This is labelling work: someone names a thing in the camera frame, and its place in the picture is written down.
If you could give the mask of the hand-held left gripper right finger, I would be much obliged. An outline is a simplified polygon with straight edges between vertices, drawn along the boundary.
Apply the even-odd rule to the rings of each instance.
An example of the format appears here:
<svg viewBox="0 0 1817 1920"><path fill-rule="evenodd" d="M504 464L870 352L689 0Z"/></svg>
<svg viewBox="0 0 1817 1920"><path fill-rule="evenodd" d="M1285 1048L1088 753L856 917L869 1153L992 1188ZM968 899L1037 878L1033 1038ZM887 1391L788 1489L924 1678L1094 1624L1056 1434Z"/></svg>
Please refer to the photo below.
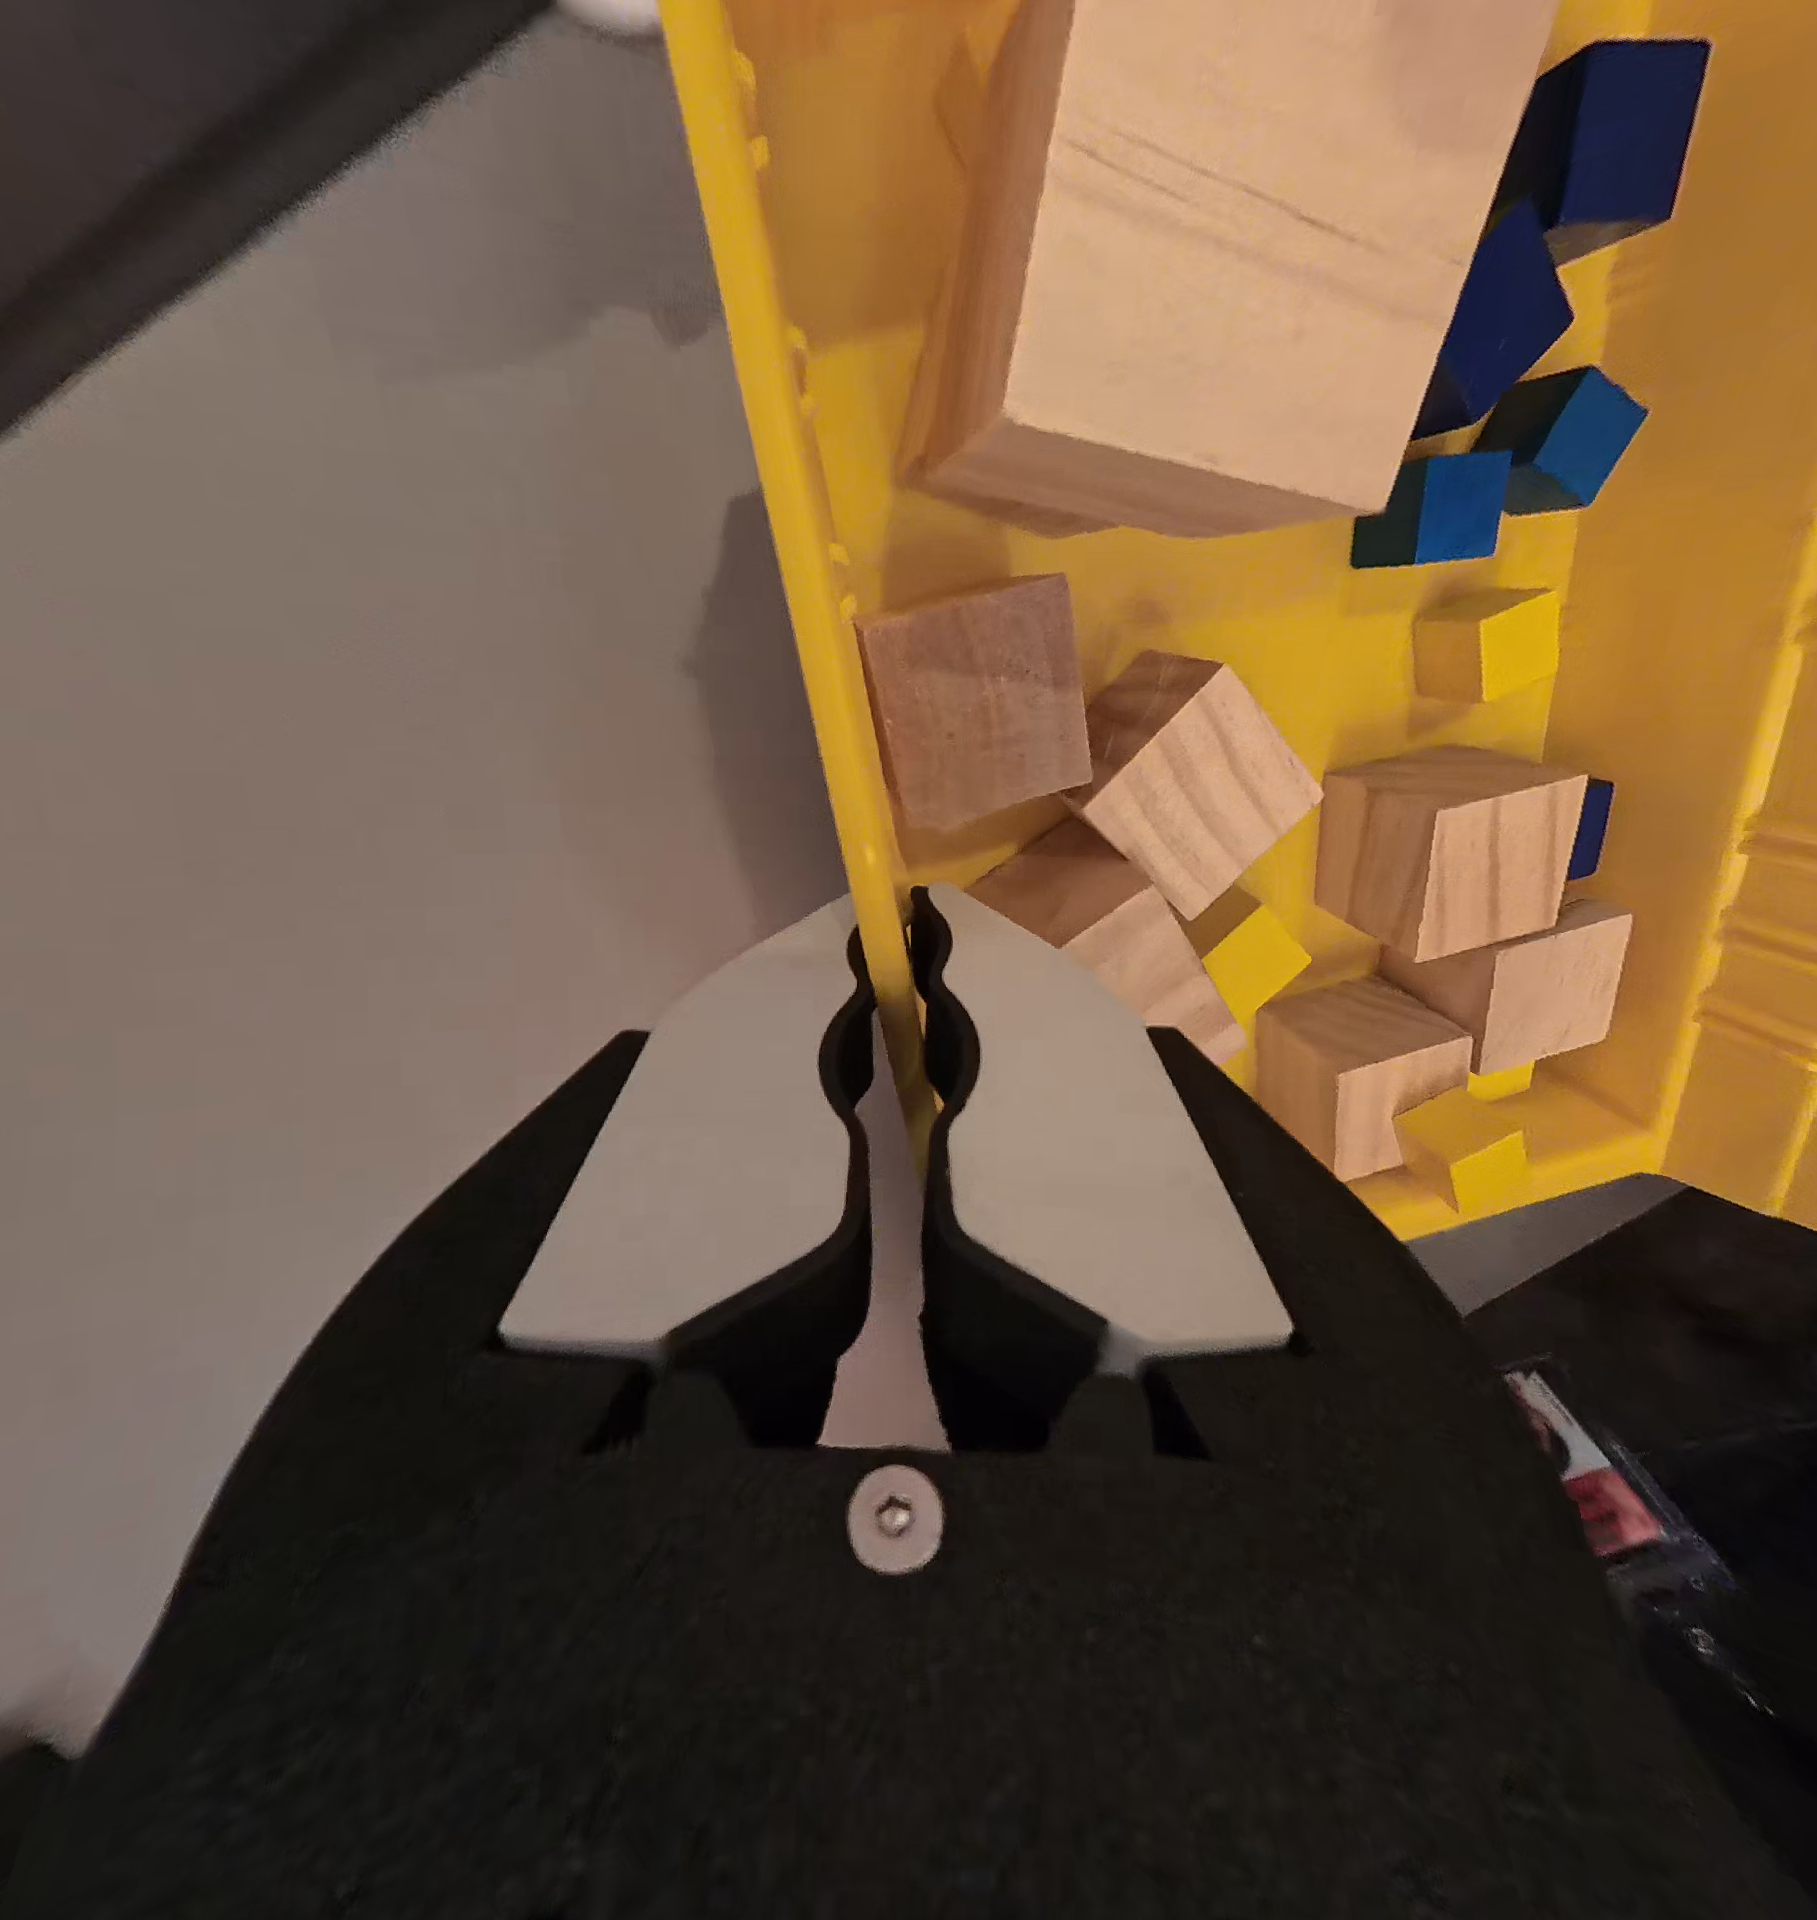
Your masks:
<svg viewBox="0 0 1817 1920"><path fill-rule="evenodd" d="M1268 1357L1291 1316L1159 1042L1176 1029L955 885L912 895L939 1120L923 1188L923 1357L955 1453L1037 1453L1092 1378Z"/></svg>

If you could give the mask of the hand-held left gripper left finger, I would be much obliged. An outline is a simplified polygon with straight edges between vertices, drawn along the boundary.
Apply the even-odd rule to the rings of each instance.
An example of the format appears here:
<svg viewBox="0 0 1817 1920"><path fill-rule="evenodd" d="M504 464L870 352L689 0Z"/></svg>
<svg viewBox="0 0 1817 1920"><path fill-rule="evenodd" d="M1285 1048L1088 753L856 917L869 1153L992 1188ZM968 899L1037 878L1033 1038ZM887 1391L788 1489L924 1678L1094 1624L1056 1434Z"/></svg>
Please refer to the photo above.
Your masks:
<svg viewBox="0 0 1817 1920"><path fill-rule="evenodd" d="M762 1449L821 1439L869 1318L869 966L836 899L637 1047L496 1336L706 1375Z"/></svg>

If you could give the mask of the yellow plastic bin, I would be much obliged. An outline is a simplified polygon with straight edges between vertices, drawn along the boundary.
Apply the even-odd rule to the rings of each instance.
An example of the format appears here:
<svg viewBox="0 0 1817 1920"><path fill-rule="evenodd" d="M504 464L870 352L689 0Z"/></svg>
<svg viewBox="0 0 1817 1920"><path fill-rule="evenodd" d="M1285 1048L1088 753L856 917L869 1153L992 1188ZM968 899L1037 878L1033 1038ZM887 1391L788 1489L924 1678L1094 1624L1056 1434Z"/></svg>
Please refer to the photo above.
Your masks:
<svg viewBox="0 0 1817 1920"><path fill-rule="evenodd" d="M1458 737L1618 783L1597 871L1634 917L1610 1035L1521 1092L1527 1188L1667 1171L1817 1229L1817 3L1566 3L1702 36L1673 219L1571 268L1574 333L1649 419L1576 516L1469 569L1354 572L1341 521L1035 538L898 484L1007 3L666 3L848 885L909 1139L935 1100L903 913L1060 818L894 828L853 622L1061 572L1088 685L1141 649L1230 663L1309 762Z"/></svg>

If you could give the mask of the pile of wooden coloured cubes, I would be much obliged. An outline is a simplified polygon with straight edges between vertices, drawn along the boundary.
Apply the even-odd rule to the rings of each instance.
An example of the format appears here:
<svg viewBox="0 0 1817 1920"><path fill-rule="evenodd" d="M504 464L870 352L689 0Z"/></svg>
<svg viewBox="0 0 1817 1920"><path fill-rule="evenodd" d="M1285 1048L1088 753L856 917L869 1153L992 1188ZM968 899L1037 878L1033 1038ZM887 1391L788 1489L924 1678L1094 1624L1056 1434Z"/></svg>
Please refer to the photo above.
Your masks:
<svg viewBox="0 0 1817 1920"><path fill-rule="evenodd" d="M1012 3L968 124L947 134L964 208L923 339L898 484L1050 541L1105 530L1230 541L1341 521L1354 569L1357 517L1389 507L1415 456L1414 426L1527 97L1561 64L1547 60L1561 9ZM1469 569L1496 551L1408 569ZM1068 783L1021 792L1002 783L1002 805L944 805L939 822L904 805L909 772L986 797L997 732L968 685L955 690L968 710L957 732L935 712L935 734L909 745L892 727L869 632L1029 577L1061 577L1071 599L1074 673L1060 675L1045 712L1065 745L1086 706L1141 651L1231 673L1263 710L1230 663L1176 649L1141 649L1088 685L1061 572L1006 572L859 615L898 831L957 836L1060 805L1045 831L995 864L1071 814ZM1319 784L1364 765L1309 762L1280 737ZM1458 737L1375 759L1447 745L1599 779Z"/></svg>

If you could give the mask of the red labelled card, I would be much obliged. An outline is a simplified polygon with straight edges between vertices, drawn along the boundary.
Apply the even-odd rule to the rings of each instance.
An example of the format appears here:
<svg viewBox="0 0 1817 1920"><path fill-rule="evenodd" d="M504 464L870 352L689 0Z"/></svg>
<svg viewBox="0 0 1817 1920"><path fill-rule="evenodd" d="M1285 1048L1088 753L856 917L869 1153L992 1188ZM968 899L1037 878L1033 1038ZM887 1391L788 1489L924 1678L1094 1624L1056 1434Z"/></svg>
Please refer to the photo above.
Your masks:
<svg viewBox="0 0 1817 1920"><path fill-rule="evenodd" d="M1628 1618L1642 1609L1690 1618L1711 1596L1736 1592L1721 1554L1641 1458L1581 1402L1548 1357L1506 1364L1498 1378L1576 1509L1586 1551Z"/></svg>

